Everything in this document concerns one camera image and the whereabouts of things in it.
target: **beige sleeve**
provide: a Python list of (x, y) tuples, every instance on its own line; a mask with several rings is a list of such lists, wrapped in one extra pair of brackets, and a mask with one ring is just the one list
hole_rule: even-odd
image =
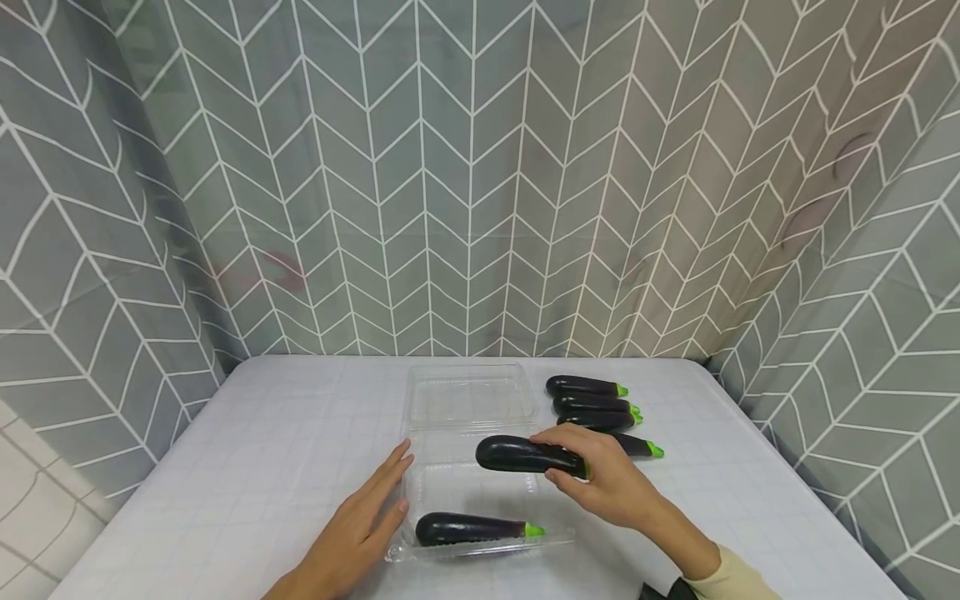
[(701, 581), (686, 580), (701, 600), (780, 600), (759, 571), (720, 547), (720, 568)]

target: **plastic container lid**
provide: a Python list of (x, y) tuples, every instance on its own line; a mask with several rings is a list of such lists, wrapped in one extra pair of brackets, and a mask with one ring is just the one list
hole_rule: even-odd
[(410, 429), (532, 422), (532, 396), (518, 364), (414, 367), (406, 421)]
[[(547, 497), (558, 492), (542, 475), (491, 471), (476, 463), (476, 446), (484, 438), (536, 433), (536, 411), (518, 364), (411, 369), (404, 435), (417, 460), (401, 484), (410, 511), (388, 561), (452, 559), (573, 541), (568, 519), (557, 510), (561, 505)], [(527, 538), (424, 547), (415, 533), (417, 521), (433, 512), (521, 520), (545, 531)]]

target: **grid pattern tablecloth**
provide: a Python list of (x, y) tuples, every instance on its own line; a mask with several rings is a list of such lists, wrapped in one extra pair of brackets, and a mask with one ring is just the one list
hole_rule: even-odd
[[(244, 363), (53, 599), (260, 598), (397, 443), (411, 366), (510, 360), (267, 356)], [(535, 390), (560, 372), (629, 387), (646, 419), (634, 433), (666, 450), (663, 460), (643, 464), (645, 472), (786, 600), (903, 598), (698, 365), (518, 360)], [(537, 419), (554, 419), (546, 395)], [(641, 581), (666, 591), (677, 577), (639, 534), (570, 509), (573, 544), (384, 564), (355, 596), (634, 600)]]

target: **right hand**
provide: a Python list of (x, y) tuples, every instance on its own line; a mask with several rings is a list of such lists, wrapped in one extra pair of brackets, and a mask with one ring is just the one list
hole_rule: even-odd
[(590, 469), (588, 482), (555, 468), (546, 472), (546, 478), (586, 511), (641, 533), (656, 521), (663, 497), (613, 436), (564, 423), (541, 431), (530, 441), (561, 445), (584, 457)]

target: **wrist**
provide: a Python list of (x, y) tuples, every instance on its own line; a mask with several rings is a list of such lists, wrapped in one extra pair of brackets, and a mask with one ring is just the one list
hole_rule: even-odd
[(277, 580), (264, 600), (336, 600), (331, 586), (303, 573), (302, 565)]
[(669, 500), (659, 494), (652, 500), (644, 501), (642, 505), (636, 507), (630, 528), (649, 538), (653, 531), (666, 524), (669, 518), (667, 508), (669, 504)]

